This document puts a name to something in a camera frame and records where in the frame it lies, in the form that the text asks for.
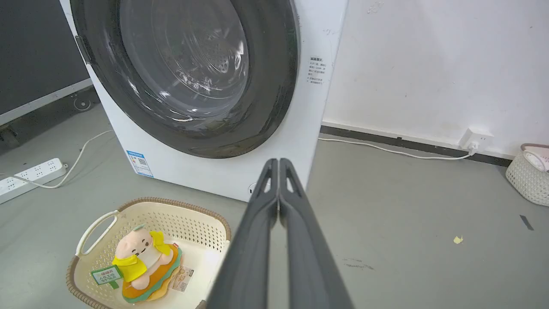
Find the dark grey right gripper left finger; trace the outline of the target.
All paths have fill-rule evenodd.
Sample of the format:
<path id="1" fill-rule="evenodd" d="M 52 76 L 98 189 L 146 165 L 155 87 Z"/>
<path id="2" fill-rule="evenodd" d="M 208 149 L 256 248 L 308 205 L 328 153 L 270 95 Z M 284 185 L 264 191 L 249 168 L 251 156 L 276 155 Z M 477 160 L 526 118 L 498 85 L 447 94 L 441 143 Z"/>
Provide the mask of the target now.
<path id="1" fill-rule="evenodd" d="M 279 162 L 263 166 L 216 282 L 208 309 L 266 309 L 271 229 L 277 221 Z"/>

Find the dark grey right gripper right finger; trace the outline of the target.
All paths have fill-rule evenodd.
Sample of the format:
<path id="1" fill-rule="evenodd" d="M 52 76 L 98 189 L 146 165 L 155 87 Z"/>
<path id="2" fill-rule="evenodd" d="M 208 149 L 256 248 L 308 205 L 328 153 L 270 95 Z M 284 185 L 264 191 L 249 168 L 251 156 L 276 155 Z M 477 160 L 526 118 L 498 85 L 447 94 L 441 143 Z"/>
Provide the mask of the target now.
<path id="1" fill-rule="evenodd" d="M 292 162 L 280 159 L 280 221 L 287 231 L 291 309 L 353 309 Z"/>

